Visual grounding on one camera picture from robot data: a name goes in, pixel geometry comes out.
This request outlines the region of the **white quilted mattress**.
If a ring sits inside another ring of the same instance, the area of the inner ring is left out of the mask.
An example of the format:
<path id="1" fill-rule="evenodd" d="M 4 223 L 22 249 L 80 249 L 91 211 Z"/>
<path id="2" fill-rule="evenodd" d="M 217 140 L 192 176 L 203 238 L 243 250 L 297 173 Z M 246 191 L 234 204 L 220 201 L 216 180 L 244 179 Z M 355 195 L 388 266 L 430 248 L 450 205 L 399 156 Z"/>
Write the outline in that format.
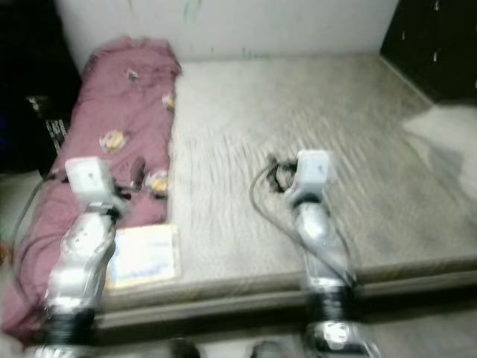
<path id="1" fill-rule="evenodd" d="M 267 154 L 332 153 L 329 202 L 362 286 L 477 275 L 477 225 L 401 134 L 429 103 L 378 57 L 186 63 L 169 219 L 180 276 L 106 297 L 109 313 L 300 291 L 295 245 L 253 211 Z"/>

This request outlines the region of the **purple patterned blanket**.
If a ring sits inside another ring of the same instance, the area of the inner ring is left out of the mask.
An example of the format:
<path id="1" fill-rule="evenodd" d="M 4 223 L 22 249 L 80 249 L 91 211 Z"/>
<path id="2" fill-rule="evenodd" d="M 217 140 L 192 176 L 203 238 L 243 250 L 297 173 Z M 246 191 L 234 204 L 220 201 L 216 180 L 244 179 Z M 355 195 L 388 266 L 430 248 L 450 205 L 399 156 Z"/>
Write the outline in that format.
<path id="1" fill-rule="evenodd" d="M 101 157 L 117 182 L 130 182 L 137 157 L 144 157 L 148 176 L 167 173 L 176 78 L 181 74 L 171 43 L 165 39 L 113 39 L 100 45 L 86 63 L 71 126 L 54 169 L 74 157 Z M 6 289 L 2 301 L 4 334 L 27 347 L 37 337 L 41 311 L 33 308 L 45 295 L 48 274 L 60 255 L 60 242 L 82 213 L 68 184 L 48 182 L 34 209 L 25 242 L 21 283 L 28 301 Z"/>

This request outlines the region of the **grey right robot leg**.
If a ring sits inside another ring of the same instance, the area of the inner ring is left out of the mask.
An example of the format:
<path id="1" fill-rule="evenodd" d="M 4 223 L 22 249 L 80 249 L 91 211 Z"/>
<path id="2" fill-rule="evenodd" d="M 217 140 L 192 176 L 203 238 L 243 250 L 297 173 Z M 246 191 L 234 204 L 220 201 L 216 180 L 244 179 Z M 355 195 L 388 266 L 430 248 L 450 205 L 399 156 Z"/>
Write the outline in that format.
<path id="1" fill-rule="evenodd" d="M 252 345 L 248 358 L 293 358 L 290 347 L 276 340 L 262 340 Z"/>

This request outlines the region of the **grey left robot leg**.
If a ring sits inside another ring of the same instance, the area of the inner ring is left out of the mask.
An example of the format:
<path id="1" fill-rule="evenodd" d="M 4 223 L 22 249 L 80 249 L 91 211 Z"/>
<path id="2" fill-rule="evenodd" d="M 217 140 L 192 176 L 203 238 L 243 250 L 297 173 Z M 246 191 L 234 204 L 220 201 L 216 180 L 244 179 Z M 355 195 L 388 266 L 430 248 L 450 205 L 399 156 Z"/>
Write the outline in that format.
<path id="1" fill-rule="evenodd" d="M 200 348 L 188 339 L 173 339 L 168 348 L 169 358 L 203 358 Z"/>

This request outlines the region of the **grey bed base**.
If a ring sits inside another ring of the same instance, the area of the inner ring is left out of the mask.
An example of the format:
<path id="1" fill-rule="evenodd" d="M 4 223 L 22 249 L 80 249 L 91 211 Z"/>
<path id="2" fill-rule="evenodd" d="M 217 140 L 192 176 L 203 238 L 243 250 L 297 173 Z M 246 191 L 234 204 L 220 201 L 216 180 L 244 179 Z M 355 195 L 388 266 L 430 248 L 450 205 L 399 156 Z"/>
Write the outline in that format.
<path id="1" fill-rule="evenodd" d="M 352 310 L 360 319 L 376 319 L 471 301 L 477 301 L 477 275 L 443 274 L 368 284 L 358 291 Z M 99 316 L 98 324 L 101 334 L 116 336 L 171 336 L 262 325 L 297 325 L 310 316 L 306 302 L 300 291 L 286 291 L 105 313 Z"/>

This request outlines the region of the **grey robot leg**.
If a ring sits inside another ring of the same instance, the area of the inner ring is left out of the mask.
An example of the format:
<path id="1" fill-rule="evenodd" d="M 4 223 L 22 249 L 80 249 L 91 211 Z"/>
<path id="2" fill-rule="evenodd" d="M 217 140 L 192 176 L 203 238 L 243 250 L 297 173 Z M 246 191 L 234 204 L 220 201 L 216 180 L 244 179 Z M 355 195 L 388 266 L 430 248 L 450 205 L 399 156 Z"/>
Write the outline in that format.
<path id="1" fill-rule="evenodd" d="M 293 358 L 290 347 L 276 340 L 262 340 L 252 345 L 248 358 Z"/>
<path id="2" fill-rule="evenodd" d="M 169 358 L 203 358 L 200 348 L 188 339 L 173 339 L 168 348 Z"/>

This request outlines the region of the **colourful picture book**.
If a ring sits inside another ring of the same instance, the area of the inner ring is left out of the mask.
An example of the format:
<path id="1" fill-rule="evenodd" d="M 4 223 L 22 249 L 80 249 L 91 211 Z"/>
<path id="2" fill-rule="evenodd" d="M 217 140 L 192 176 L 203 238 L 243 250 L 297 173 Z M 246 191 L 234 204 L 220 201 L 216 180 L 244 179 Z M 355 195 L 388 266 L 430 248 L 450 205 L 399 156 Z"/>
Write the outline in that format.
<path id="1" fill-rule="evenodd" d="M 178 229 L 154 224 L 119 229 L 107 270 L 110 290 L 133 289 L 180 276 Z"/>

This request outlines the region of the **black tufted headboard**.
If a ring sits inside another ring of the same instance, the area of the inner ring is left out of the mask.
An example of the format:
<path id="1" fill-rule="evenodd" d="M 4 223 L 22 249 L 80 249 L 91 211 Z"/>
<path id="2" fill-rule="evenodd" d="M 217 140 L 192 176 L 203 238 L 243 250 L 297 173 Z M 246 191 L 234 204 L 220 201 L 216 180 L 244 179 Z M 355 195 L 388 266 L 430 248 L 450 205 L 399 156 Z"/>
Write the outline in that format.
<path id="1" fill-rule="evenodd" d="M 477 0 L 399 0 L 379 53 L 435 101 L 477 101 Z"/>

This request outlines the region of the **white pillow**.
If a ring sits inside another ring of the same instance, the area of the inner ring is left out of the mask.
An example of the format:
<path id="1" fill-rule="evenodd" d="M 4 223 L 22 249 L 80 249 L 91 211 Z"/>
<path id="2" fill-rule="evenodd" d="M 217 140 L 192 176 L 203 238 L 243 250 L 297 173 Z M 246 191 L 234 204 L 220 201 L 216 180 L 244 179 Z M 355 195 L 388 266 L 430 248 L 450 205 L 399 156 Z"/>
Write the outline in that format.
<path id="1" fill-rule="evenodd" d="M 402 132 L 434 177 L 477 211 L 477 104 L 436 104 L 408 117 Z"/>

